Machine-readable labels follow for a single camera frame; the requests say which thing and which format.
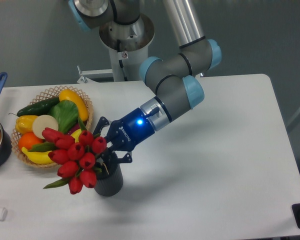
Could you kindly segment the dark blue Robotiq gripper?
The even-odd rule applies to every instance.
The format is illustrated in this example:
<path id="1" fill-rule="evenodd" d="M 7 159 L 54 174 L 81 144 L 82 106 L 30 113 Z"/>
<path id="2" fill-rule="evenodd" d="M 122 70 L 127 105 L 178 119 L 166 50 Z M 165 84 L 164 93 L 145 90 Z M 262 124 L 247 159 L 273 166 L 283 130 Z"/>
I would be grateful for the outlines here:
<path id="1" fill-rule="evenodd" d="M 121 119 L 108 120 L 101 116 L 93 131 L 93 135 L 100 134 L 105 127 L 109 127 L 106 134 L 106 141 L 111 143 L 108 149 L 108 161 L 111 164 L 130 164 L 133 162 L 131 151 L 148 137 L 155 133 L 150 121 L 145 117 L 145 113 L 136 108 Z M 118 157 L 115 151 L 127 151 L 123 157 Z"/>

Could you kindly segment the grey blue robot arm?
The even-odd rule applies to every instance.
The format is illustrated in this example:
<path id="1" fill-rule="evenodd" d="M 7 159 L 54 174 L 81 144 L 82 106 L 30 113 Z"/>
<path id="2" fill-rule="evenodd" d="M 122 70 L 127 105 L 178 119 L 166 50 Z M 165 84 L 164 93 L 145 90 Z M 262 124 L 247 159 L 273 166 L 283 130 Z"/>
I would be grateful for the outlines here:
<path id="1" fill-rule="evenodd" d="M 97 155 L 105 163 L 130 163 L 136 145 L 201 103 L 205 97 L 196 75 L 222 59 L 215 40 L 207 39 L 189 0 L 166 0 L 164 7 L 179 45 L 179 54 L 162 60 L 148 55 L 155 30 L 140 11 L 138 0 L 71 0 L 69 7 L 80 27 L 99 29 L 107 47 L 114 81 L 141 80 L 154 97 L 115 121 L 101 117 L 95 128 L 109 130 L 110 147 Z"/>

